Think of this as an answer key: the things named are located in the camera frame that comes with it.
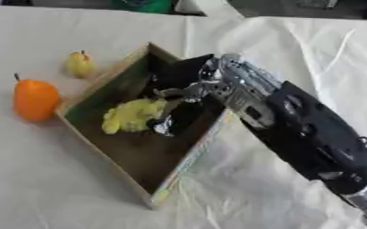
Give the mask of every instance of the yellow toy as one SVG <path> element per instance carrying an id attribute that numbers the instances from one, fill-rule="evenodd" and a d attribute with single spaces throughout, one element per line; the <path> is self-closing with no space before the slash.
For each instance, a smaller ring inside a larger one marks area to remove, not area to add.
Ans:
<path id="1" fill-rule="evenodd" d="M 146 131 L 148 129 L 146 122 L 160 118 L 166 104 L 164 99 L 151 100 L 148 98 L 120 104 L 108 110 L 104 115 L 103 131 L 106 134 L 114 134 L 118 131 Z"/>
<path id="2" fill-rule="evenodd" d="M 66 61 L 66 70 L 77 78 L 89 77 L 95 69 L 95 64 L 91 57 L 84 51 L 71 53 Z"/>

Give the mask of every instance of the yellow pear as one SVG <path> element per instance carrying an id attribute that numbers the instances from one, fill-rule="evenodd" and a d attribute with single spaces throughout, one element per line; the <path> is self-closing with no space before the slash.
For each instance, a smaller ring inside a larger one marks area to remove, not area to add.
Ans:
<path id="1" fill-rule="evenodd" d="M 94 72 L 95 64 L 84 51 L 74 52 L 66 61 L 66 70 L 77 78 L 87 78 Z"/>

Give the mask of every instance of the white tablecloth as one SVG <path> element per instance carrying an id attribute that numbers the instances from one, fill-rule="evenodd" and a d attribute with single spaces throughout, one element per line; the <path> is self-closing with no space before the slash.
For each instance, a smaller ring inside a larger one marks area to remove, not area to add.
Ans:
<path id="1" fill-rule="evenodd" d="M 359 211 L 305 181 L 237 120 L 149 211 L 58 121 L 13 114 L 14 72 L 67 97 L 88 84 L 61 72 L 70 52 L 85 49 L 106 69 L 148 41 L 181 57 L 239 52 L 367 136 L 367 21 L 0 7 L 0 229 L 362 228 Z"/>

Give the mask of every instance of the orange fruit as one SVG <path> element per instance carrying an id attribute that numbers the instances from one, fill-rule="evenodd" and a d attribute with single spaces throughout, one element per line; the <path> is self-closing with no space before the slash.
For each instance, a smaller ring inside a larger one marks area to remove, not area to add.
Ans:
<path id="1" fill-rule="evenodd" d="M 42 122 L 53 116 L 58 104 L 58 90 L 45 81 L 20 80 L 15 85 L 13 109 L 16 114 L 30 122 Z"/>

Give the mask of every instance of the robotic arm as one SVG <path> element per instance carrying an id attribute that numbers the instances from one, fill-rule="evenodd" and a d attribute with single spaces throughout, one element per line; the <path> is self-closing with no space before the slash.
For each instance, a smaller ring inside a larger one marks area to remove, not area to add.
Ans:
<path id="1" fill-rule="evenodd" d="M 367 138 L 316 98 L 235 54 L 183 60 L 156 81 L 160 98 L 181 98 L 188 105 L 217 99 L 299 174 L 321 180 L 367 219 Z M 176 123 L 173 111 L 150 127 L 171 136 Z"/>

